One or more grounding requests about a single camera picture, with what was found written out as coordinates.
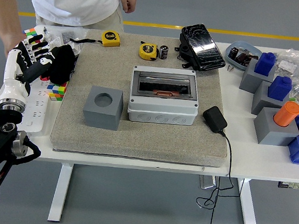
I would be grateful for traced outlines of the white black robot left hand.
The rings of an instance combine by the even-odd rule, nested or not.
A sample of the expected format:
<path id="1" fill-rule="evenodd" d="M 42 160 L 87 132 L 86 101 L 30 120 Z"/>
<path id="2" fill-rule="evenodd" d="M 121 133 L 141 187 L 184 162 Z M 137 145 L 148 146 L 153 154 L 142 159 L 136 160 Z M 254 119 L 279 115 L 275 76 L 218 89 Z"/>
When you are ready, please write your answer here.
<path id="1" fill-rule="evenodd" d="M 27 37 L 9 51 L 0 102 L 12 99 L 26 103 L 30 83 L 52 66 L 58 48 L 51 49 L 43 38 L 42 34 Z"/>

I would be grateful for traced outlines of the person's right hand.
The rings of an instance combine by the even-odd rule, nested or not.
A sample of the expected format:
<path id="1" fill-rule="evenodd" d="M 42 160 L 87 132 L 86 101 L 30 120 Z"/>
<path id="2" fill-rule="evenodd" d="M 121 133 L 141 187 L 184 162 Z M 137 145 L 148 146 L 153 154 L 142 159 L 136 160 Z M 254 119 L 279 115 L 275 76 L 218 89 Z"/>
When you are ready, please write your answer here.
<path id="1" fill-rule="evenodd" d="M 9 33 L 2 36 L 2 42 L 4 45 L 5 57 L 8 57 L 9 52 L 14 49 L 18 43 L 26 38 L 25 34 L 20 33 Z"/>

